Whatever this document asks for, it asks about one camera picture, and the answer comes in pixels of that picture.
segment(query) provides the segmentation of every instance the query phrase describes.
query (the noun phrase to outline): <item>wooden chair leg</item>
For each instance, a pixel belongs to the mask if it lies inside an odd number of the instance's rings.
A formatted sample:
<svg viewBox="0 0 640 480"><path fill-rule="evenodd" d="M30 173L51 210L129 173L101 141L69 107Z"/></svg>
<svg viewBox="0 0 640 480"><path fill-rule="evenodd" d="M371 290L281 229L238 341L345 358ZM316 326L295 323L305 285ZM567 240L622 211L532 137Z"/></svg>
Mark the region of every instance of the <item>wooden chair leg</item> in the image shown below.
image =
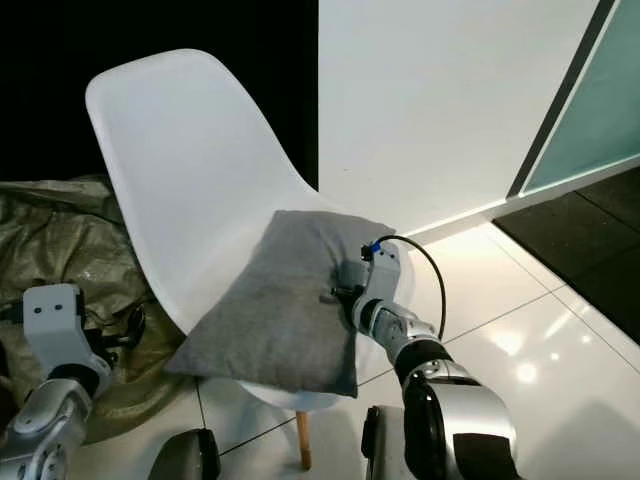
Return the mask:
<svg viewBox="0 0 640 480"><path fill-rule="evenodd" d="M311 441L309 431L309 414L307 412L296 412L296 423L298 424L298 441L300 442L300 459L302 468L311 468Z"/></svg>

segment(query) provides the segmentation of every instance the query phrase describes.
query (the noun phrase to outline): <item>white wall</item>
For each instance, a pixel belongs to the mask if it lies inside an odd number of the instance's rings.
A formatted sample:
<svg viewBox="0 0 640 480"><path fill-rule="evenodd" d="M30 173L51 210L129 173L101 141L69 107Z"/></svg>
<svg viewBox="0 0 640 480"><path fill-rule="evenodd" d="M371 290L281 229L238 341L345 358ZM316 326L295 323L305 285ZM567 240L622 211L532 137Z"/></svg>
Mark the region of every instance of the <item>white wall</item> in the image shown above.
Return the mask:
<svg viewBox="0 0 640 480"><path fill-rule="evenodd" d="M500 202L597 0L320 0L320 192L420 230Z"/></svg>

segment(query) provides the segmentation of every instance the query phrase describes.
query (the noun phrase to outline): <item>chair backrest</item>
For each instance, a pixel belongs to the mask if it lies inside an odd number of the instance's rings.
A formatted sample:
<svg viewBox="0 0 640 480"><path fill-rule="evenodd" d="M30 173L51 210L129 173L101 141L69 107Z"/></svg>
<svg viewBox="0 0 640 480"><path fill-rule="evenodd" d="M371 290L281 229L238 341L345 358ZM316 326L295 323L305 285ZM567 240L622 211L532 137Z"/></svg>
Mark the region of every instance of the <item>chair backrest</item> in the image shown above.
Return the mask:
<svg viewBox="0 0 640 480"><path fill-rule="evenodd" d="M86 105L142 269L185 332L246 265L276 209L336 210L204 52L108 70L87 87Z"/></svg>

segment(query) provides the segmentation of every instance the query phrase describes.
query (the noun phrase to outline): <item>white tile floor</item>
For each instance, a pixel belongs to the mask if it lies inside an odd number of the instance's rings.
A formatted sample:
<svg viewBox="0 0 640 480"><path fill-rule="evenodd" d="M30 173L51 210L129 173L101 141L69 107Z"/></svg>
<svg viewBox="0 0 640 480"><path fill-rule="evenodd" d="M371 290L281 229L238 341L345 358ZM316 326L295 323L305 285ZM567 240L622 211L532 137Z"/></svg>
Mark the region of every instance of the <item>white tile floor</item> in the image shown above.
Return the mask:
<svg viewBox="0 0 640 480"><path fill-rule="evenodd" d="M528 480L640 478L640 347L491 224L427 247L447 285L447 348L509 407L520 473ZM435 322L434 277L412 257L410 308ZM298 467L293 412L231 381L203 382L202 417L225 452L222 479L364 479L367 408L401 403L393 372L369 376L357 400L312 414L314 466L306 473ZM83 447L72 478L145 479L162 443L202 425L202 417L191 388L137 429Z"/></svg>

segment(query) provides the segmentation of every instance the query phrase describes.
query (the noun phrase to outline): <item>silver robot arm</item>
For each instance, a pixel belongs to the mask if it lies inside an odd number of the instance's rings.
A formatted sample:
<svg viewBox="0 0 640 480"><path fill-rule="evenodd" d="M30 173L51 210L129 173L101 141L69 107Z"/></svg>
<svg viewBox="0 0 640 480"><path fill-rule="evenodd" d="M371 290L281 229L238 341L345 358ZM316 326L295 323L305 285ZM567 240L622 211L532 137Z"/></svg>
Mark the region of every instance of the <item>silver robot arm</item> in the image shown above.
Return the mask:
<svg viewBox="0 0 640 480"><path fill-rule="evenodd" d="M0 480L67 477L70 458L86 436L92 398L111 382L112 359L104 349L92 348L83 317L81 293L74 285L25 292L24 332L46 380L31 392L0 440Z"/></svg>
<svg viewBox="0 0 640 480"><path fill-rule="evenodd" d="M362 259L359 274L354 265L343 267L334 293L353 325L386 350L405 405L404 412L369 410L362 440L369 478L520 478L515 429L502 400L453 361L432 325L392 301L397 247L374 242L363 247Z"/></svg>

